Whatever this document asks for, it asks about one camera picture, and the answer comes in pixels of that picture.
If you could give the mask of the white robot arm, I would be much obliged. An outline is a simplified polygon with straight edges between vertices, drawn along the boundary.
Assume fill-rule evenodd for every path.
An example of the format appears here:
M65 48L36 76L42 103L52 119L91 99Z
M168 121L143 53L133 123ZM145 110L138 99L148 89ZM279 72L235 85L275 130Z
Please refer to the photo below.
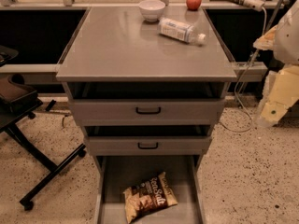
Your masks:
M284 66L270 72L263 88L256 123L271 127L299 101L299 0L280 19L277 25L259 37L253 47L272 50L274 58Z

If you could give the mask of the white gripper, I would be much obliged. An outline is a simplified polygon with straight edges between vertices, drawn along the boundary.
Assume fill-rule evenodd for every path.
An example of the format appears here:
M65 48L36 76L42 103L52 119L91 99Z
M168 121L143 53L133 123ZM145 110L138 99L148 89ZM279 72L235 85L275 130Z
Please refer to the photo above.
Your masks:
M253 43L259 50L273 50L277 26L275 25ZM299 66L286 64L277 73L271 72L270 91L265 103L258 106L256 124L260 127L272 127L285 116L287 111L299 100Z

